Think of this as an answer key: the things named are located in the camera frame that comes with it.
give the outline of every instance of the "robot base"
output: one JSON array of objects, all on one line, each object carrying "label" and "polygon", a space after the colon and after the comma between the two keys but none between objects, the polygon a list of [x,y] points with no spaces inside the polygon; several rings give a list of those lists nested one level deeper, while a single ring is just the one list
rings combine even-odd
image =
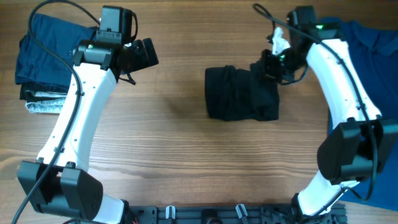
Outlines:
[{"label": "robot base", "polygon": [[[263,206],[247,206],[248,224],[288,224],[287,210],[289,204],[266,204]],[[165,219],[166,208],[156,206],[136,207],[130,209],[139,217],[140,224],[206,224],[203,223],[202,212],[214,210],[223,224],[243,223],[236,213],[235,207],[178,207],[175,212],[175,220]],[[317,224],[347,224],[345,205],[335,204],[331,212],[321,220],[307,223]]]}]

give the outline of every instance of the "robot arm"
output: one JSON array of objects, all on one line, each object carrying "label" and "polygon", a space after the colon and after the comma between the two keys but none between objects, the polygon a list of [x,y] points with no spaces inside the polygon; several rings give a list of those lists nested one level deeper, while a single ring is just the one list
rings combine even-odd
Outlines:
[{"label": "robot arm", "polygon": [[[136,222],[128,202],[104,194],[101,182],[87,173],[98,121],[121,72],[128,74],[159,63],[151,39],[134,40],[136,34],[130,37],[133,17],[137,25],[130,10],[104,6],[97,40],[82,40],[74,50],[74,69],[84,94],[60,155],[30,198],[36,212],[98,223]],[[55,154],[72,115],[76,91],[72,76],[67,99],[49,140],[36,162],[22,161],[17,177],[26,194]]]},{"label": "robot arm", "polygon": [[[351,79],[330,50],[293,31],[290,31],[291,47],[279,35],[273,41],[277,46],[284,45],[283,51],[278,50],[280,53],[277,54],[273,48],[272,54],[269,50],[263,52],[260,63],[265,68],[264,77],[269,81],[291,82],[298,68],[309,66],[320,82],[330,109],[334,131],[318,149],[320,170],[308,187],[292,199],[292,205],[297,210],[294,219],[300,222],[304,217],[328,213],[345,192],[342,189],[352,188],[372,176],[374,163],[377,164],[376,172],[380,173],[398,135],[398,125],[394,120],[382,118],[369,99],[353,67],[348,44],[338,24],[317,24],[315,12],[310,6],[296,8],[289,13],[288,21],[291,27],[314,36],[336,52],[352,76]],[[377,144],[376,161],[372,156],[367,121],[354,86],[366,105],[365,113],[373,127]]]}]

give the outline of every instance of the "black joint housing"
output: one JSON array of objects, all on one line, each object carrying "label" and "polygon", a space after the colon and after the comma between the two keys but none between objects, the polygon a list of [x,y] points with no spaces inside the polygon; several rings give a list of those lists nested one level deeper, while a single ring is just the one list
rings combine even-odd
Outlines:
[{"label": "black joint housing", "polygon": [[296,223],[296,222],[301,222],[304,219],[303,212],[300,208],[299,204],[299,194],[296,193],[292,197],[292,201],[290,204],[290,209],[287,213],[287,219],[289,223]]},{"label": "black joint housing", "polygon": [[[26,194],[47,166],[43,163],[22,161],[17,177]],[[102,198],[101,182],[85,171],[52,166],[30,203],[39,213],[92,220],[100,210]]]},{"label": "black joint housing", "polygon": [[[298,6],[287,14],[288,25],[298,30],[302,30],[302,26],[305,24],[315,24],[317,22],[313,6]],[[306,37],[302,37],[297,32],[289,30],[289,35],[292,47],[302,45],[302,42],[307,41]]]},{"label": "black joint housing", "polygon": [[[131,37],[132,18],[136,33]],[[137,16],[128,9],[103,6],[101,25],[96,31],[96,40],[82,40],[73,51],[73,64],[100,65],[100,69],[113,72],[116,82],[120,74],[157,65],[159,63],[150,38],[135,40]]]},{"label": "black joint housing", "polygon": [[123,214],[122,214],[122,219],[120,224],[131,224],[133,222],[139,223],[138,218],[135,216],[135,214],[132,212],[129,206],[129,202],[126,200],[122,200],[124,203],[123,206]]},{"label": "black joint housing", "polygon": [[373,147],[366,122],[353,118],[340,123],[318,148],[319,170],[331,184],[368,179],[373,162],[376,163],[377,173],[382,172],[398,137],[398,124],[393,119],[370,122],[376,137],[377,161],[373,161]]}]

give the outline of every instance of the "black motor joint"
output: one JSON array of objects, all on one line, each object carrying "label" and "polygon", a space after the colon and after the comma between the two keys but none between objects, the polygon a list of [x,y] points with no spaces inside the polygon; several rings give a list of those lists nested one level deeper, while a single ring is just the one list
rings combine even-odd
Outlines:
[{"label": "black motor joint", "polygon": [[[318,40],[345,40],[344,33],[338,23],[318,23],[313,6],[296,7],[295,10],[288,13],[287,21],[289,26]],[[295,83],[298,81],[295,80],[295,72],[302,67],[308,68],[307,54],[314,41],[292,30],[289,30],[289,37],[291,47],[277,55],[265,49],[260,60],[252,64],[251,68],[260,72],[259,77],[261,79],[281,83],[281,85]]]},{"label": "black motor joint", "polygon": [[[136,31],[131,36],[132,18]],[[82,40],[73,51],[73,63],[100,65],[102,70],[111,69],[116,81],[120,74],[151,67],[159,63],[152,40],[136,40],[138,30],[137,16],[128,9],[104,6],[101,25],[96,31],[96,40]]]}]

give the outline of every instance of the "wire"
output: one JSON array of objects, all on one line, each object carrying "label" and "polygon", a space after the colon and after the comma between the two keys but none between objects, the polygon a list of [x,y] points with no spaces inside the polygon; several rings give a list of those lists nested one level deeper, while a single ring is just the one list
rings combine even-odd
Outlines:
[{"label": "wire", "polygon": [[[262,5],[260,5],[258,3],[253,4],[253,9],[256,12],[258,12],[260,15],[263,15],[265,18],[284,26],[284,27],[286,27],[286,28],[288,28],[288,29],[300,34],[301,36],[304,36],[304,37],[314,41],[317,44],[320,44],[322,47],[326,48],[337,59],[338,63],[341,66],[343,66],[344,70],[346,71],[346,73],[348,75],[348,78],[351,81],[351,84],[352,84],[352,86],[354,88],[354,92],[355,92],[355,95],[357,97],[357,101],[359,103],[359,108],[361,109],[361,112],[362,112],[362,114],[363,114],[363,116],[365,118],[366,126],[368,127],[368,134],[369,134],[369,138],[370,138],[372,149],[373,149],[372,174],[371,174],[371,181],[369,183],[368,193],[366,194],[365,199],[363,199],[362,196],[360,196],[351,187],[343,187],[341,189],[341,191],[337,194],[338,197],[336,195],[333,198],[333,200],[331,200],[328,204],[329,204],[329,206],[333,205],[333,203],[335,203],[335,201],[339,198],[339,196],[341,194],[343,194],[346,190],[350,190],[360,200],[365,201],[365,202],[368,201],[370,196],[372,195],[373,188],[374,188],[374,185],[376,183],[377,163],[378,163],[377,162],[377,144],[376,144],[376,137],[374,135],[374,132],[373,132],[370,120],[369,120],[368,113],[366,112],[366,105],[363,103],[363,100],[361,98],[361,94],[359,93],[358,87],[355,84],[355,80],[354,80],[353,75],[349,71],[349,69],[348,69],[347,65],[345,64],[344,60],[342,58],[340,58],[340,56],[332,48],[330,48],[327,44],[323,43],[321,40],[318,40],[317,38],[315,38],[315,37],[313,37],[313,36],[311,36],[309,34],[306,34],[306,33],[302,32],[301,30],[298,30],[298,29],[296,29],[296,28],[294,28],[292,26],[289,26],[288,24],[286,24],[286,23],[284,23],[284,22],[282,22],[282,21],[280,21],[278,19],[273,18],[272,16],[269,16],[269,12],[267,11],[267,9],[265,9]],[[329,206],[327,206],[326,208],[324,207],[323,209],[319,210],[316,214],[318,214],[318,215],[321,214]]]},{"label": "wire", "polygon": [[62,223],[62,224],[71,224],[71,223],[74,223],[74,222],[80,223],[80,222],[78,222],[78,221],[79,221],[78,219],[74,218],[74,219],[68,220],[68,221],[66,221],[66,222],[64,222],[64,223]]},{"label": "wire", "polygon": [[138,20],[137,20],[137,15],[136,15],[134,12],[132,12],[132,16],[133,16],[133,18],[134,18],[134,21],[136,22],[136,31],[135,31],[134,35],[130,38],[130,43],[132,43],[133,41],[136,40],[137,34],[138,34]]},{"label": "wire", "polygon": [[307,76],[307,72],[308,72],[308,65],[305,66],[304,71],[301,74],[299,79],[293,80],[293,81],[289,81],[289,82],[285,82],[285,83],[281,83],[280,85],[290,85],[290,84],[298,83],[299,81],[303,80]]},{"label": "wire", "polygon": [[[272,18],[271,13],[270,13],[266,8],[263,7],[263,10],[264,10],[264,12],[267,14],[267,16],[269,16],[269,17]],[[272,41],[272,38],[274,37],[275,22],[274,22],[274,21],[271,21],[271,23],[272,23],[272,34],[269,35],[269,36],[267,36],[267,39],[268,39],[268,41],[269,41],[270,44],[274,44],[273,41]]]},{"label": "wire", "polygon": [[37,40],[36,36],[34,35],[34,33],[32,31],[32,21],[33,21],[33,17],[35,15],[35,13],[41,7],[43,7],[44,5],[50,4],[50,3],[55,3],[55,2],[62,2],[62,3],[71,4],[72,6],[75,6],[75,7],[79,8],[79,9],[81,9],[83,12],[85,12],[87,15],[89,15],[97,24],[100,24],[100,22],[97,19],[95,19],[95,17],[93,15],[91,15],[85,8],[79,6],[78,4],[76,4],[74,2],[67,1],[67,0],[49,0],[49,1],[42,2],[42,3],[40,3],[38,6],[36,6],[33,9],[33,11],[31,12],[31,14],[29,16],[28,32],[29,32],[30,36],[32,37],[34,42],[40,48],[42,48],[44,51],[46,51],[49,55],[51,55],[51,56],[55,57],[56,59],[58,59],[59,61],[61,61],[72,72],[72,75],[73,75],[73,77],[76,80],[77,91],[76,91],[76,101],[75,101],[75,105],[73,107],[72,114],[70,115],[70,119],[68,121],[67,127],[65,128],[65,131],[62,134],[62,137],[61,137],[61,140],[60,140],[60,142],[58,144],[57,150],[55,151],[55,153],[53,155],[53,158],[51,159],[51,161],[49,162],[49,164],[47,165],[47,167],[43,171],[42,175],[39,177],[39,179],[36,181],[35,185],[32,187],[30,192],[26,195],[26,198],[24,199],[24,201],[21,203],[20,207],[18,208],[18,211],[16,212],[16,214],[14,216],[14,219],[12,220],[12,224],[17,223],[22,211],[24,210],[25,206],[29,202],[30,198],[32,198],[32,196],[35,193],[35,191],[40,187],[41,183],[45,179],[45,176],[48,174],[48,172],[50,172],[51,167],[54,165],[55,161],[58,159],[58,156],[61,153],[63,145],[65,144],[65,141],[66,141],[67,136],[69,134],[70,128],[72,127],[73,121],[75,120],[77,111],[79,109],[81,96],[83,95],[83,92],[81,90],[81,81],[80,81],[80,78],[79,78],[77,72],[73,69],[72,66],[70,66],[68,64],[68,62],[66,62],[64,59],[59,57],[56,53],[54,53],[51,50],[49,50],[48,48],[46,48],[46,46],[44,46],[39,40]]}]

